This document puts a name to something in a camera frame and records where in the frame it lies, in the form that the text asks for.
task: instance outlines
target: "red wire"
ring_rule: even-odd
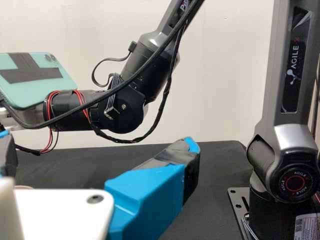
[[[80,104],[82,105],[82,104],[85,102],[85,96],[83,95],[83,93],[82,93],[82,92],[79,92],[79,91],[77,91],[77,90],[74,90],[73,92],[77,95],[78,100],[79,100]],[[88,121],[90,121],[90,120],[89,120],[88,109],[86,108],[86,109],[84,109],[84,110],[82,110],[82,111],[83,111],[83,114],[85,115],[86,119],[88,119]]]
[[[315,198],[318,200],[318,202],[320,204],[320,197],[318,196],[318,194],[316,193],[314,196],[315,196]]]
[[[84,96],[84,94],[82,92],[79,92],[78,90],[74,90],[73,92],[78,97],[78,100],[79,100],[81,105],[86,102],[86,98],[85,98],[85,96]],[[48,96],[47,105],[46,105],[46,111],[47,111],[47,115],[48,115],[48,120],[51,119],[51,109],[50,108],[51,108],[51,104],[52,104],[51,103],[52,102],[52,98],[57,93],[60,93],[60,91],[53,91]],[[83,114],[85,115],[86,119],[88,119],[88,121],[90,123],[88,109],[86,108],[86,109],[84,109],[82,111],[83,111]],[[49,141],[48,141],[47,145],[45,146],[45,148],[40,151],[40,153],[44,154],[44,153],[48,152],[49,148],[52,145],[52,142],[53,142],[53,133],[52,133],[51,127],[49,127]]]
[[[49,94],[49,96],[48,96],[48,99],[47,99],[47,105],[46,105],[47,108],[46,108],[46,110],[47,110],[47,114],[48,114],[48,120],[51,119],[50,106],[51,106],[52,97],[53,97],[56,93],[59,93],[59,91],[53,91],[53,92],[51,92],[51,93]],[[53,134],[52,134],[52,129],[51,129],[51,127],[49,127],[49,141],[48,141],[47,145],[45,146],[45,148],[40,151],[40,153],[45,153],[45,152],[51,147],[52,142],[53,142]]]

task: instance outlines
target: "black cable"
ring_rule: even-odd
[[[101,102],[104,99],[107,99],[113,94],[116,94],[118,91],[122,90],[126,86],[128,86],[134,79],[136,79],[142,71],[144,71],[146,68],[148,68],[153,62],[162,54],[162,52],[166,49],[166,47],[170,44],[170,42],[174,39],[176,34],[185,26],[186,22],[188,21],[188,18],[192,15],[193,10],[195,7],[197,7],[197,3],[199,0],[193,0],[186,10],[185,14],[180,18],[178,23],[175,25],[175,27],[172,29],[171,33],[168,35],[167,39],[164,41],[164,43],[152,54],[152,56],[127,80],[123,83],[119,84],[117,87],[110,89],[105,94],[102,94],[101,96],[97,97],[96,99],[93,99],[86,104],[79,105],[57,117],[54,117],[50,120],[44,121],[42,123],[38,124],[28,124],[25,123],[21,118],[16,114],[16,112],[4,101],[2,100],[2,105],[7,109],[7,111],[11,114],[12,117],[17,121],[17,123],[25,128],[25,129],[41,129],[47,126],[50,126],[52,124],[55,124],[56,122],[70,116],[71,114],[74,114],[76,112],[82,111],[83,109],[87,109],[91,107],[92,105],[95,105],[99,102]]]
[[[20,146],[18,144],[15,144],[15,148],[19,149],[20,151],[23,151],[25,153],[28,153],[28,154],[33,154],[33,155],[36,155],[36,156],[40,156],[41,155],[40,151],[38,151],[38,150],[33,150],[33,149],[30,149],[30,148],[27,148],[27,147],[24,147],[24,146]]]
[[[181,29],[178,34],[177,34],[177,38],[174,44],[174,48],[173,48],[173,54],[171,57],[171,62],[170,62],[170,68],[169,68],[169,72],[168,72],[168,78],[167,78],[167,82],[163,91],[163,97],[162,97],[162,101],[160,104],[160,107],[158,109],[158,113],[155,117],[155,120],[151,126],[151,128],[149,129],[148,132],[146,132],[146,134],[144,134],[143,136],[137,137],[133,140],[126,140],[126,139],[118,139],[118,138],[114,138],[112,136],[109,136],[107,134],[105,134],[103,131],[101,131],[94,123],[91,123],[91,127],[92,130],[94,130],[95,134],[97,134],[98,136],[113,141],[115,143],[120,143],[120,144],[134,144],[134,143],[138,143],[141,142],[143,139],[145,139],[147,136],[149,136],[158,126],[161,116],[163,114],[165,105],[166,105],[166,101],[168,98],[168,95],[170,93],[170,88],[171,88],[171,83],[172,83],[172,73],[174,71],[174,67],[175,67],[175,63],[176,63],[176,58],[177,58],[177,54],[178,54],[178,50],[179,50],[179,46],[180,46],[180,42],[181,42],[181,38],[184,32],[184,28]]]
[[[106,61],[112,61],[112,62],[123,62],[125,60],[128,59],[128,57],[130,56],[131,54],[131,51],[129,51],[128,55],[125,56],[125,57],[122,57],[122,58],[113,58],[113,57],[107,57],[105,59],[102,59],[100,62],[98,62],[98,64],[94,67],[93,71],[92,71],[92,74],[91,74],[91,79],[92,79],[92,82],[97,85],[98,87],[100,88],[105,88],[106,86],[109,85],[109,82],[110,82],[110,78],[113,76],[113,73],[109,74],[108,76],[108,81],[106,82],[106,84],[100,84],[97,82],[96,80],[96,77],[95,77],[95,73],[96,73],[96,70],[97,68],[99,67],[100,64],[102,64],[103,62],[106,62]]]
[[[315,77],[315,102],[313,106],[312,123],[311,123],[311,134],[313,139],[316,139],[317,133],[317,120],[318,120],[318,106],[320,102],[320,92],[319,92],[319,78],[320,78],[320,54],[318,57],[318,64],[316,67],[316,77]]]

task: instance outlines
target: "white object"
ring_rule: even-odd
[[[103,190],[14,190],[0,178],[1,240],[105,240],[113,210]]]
[[[11,177],[0,178],[0,239],[23,240],[17,203],[14,195],[15,181]]]
[[[104,240],[114,210],[102,190],[16,189],[25,240]],[[99,203],[88,203],[101,196]]]

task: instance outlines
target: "black tablecloth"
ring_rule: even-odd
[[[37,157],[19,152],[16,183],[34,188],[103,189],[107,179],[134,168],[168,144],[60,149]],[[227,194],[249,185],[251,167],[237,141],[202,142],[199,183],[162,240],[240,240]]]

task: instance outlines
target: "red ring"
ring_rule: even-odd
[[[289,180],[290,180],[290,179],[293,179],[293,178],[300,178],[300,179],[302,180],[303,183],[302,183],[302,185],[301,185],[301,187],[300,187],[299,189],[293,190],[293,189],[290,189],[290,188],[288,187],[288,182],[289,182]],[[299,192],[301,189],[303,189],[303,188],[305,187],[305,185],[306,185],[305,179],[304,179],[302,176],[299,176],[299,175],[293,175],[293,176],[289,177],[289,178],[285,181],[285,187],[286,187],[286,189],[288,189],[290,192],[293,192],[293,193]]]

